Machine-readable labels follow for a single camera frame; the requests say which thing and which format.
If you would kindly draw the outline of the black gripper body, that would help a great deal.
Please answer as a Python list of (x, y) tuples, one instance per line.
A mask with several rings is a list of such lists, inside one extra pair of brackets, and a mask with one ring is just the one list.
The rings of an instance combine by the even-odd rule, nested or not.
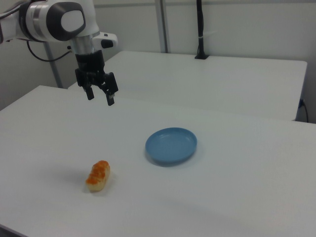
[(101, 50), (91, 54), (76, 54), (78, 68), (75, 70), (78, 85), (86, 93), (92, 93), (92, 85), (99, 87), (105, 93), (116, 93), (117, 82), (113, 73), (104, 72), (104, 58)]

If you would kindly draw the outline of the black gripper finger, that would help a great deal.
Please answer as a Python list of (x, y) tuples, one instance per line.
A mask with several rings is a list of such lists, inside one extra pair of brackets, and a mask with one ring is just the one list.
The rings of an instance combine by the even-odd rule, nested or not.
[(115, 94), (112, 93), (112, 91), (106, 86), (106, 84), (101, 85), (101, 89), (106, 95), (108, 106), (113, 105), (115, 103), (114, 101)]
[(94, 98), (94, 93), (93, 93), (93, 89), (91, 88), (91, 85), (89, 85), (89, 84), (86, 85), (84, 87), (84, 90), (85, 90), (85, 92), (87, 94), (88, 100), (92, 100)]

